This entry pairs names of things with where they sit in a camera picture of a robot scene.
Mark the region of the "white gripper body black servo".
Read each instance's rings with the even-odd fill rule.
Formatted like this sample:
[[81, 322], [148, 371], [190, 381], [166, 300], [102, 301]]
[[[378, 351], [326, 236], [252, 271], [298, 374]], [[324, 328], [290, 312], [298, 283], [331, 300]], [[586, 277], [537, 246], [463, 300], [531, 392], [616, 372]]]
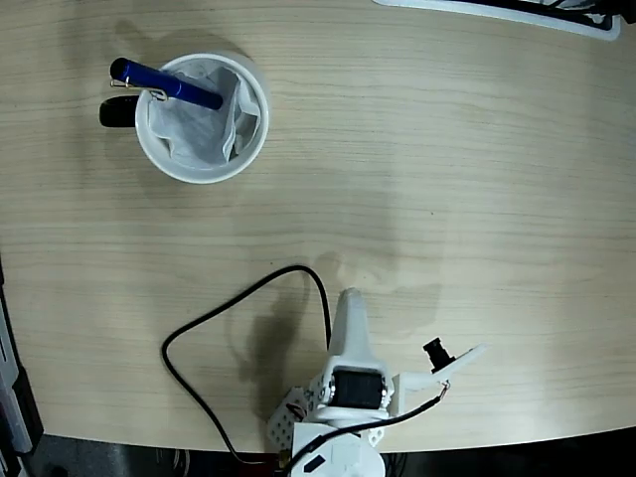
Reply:
[[311, 381], [311, 421], [369, 422], [389, 418], [394, 392], [383, 361], [330, 356]]

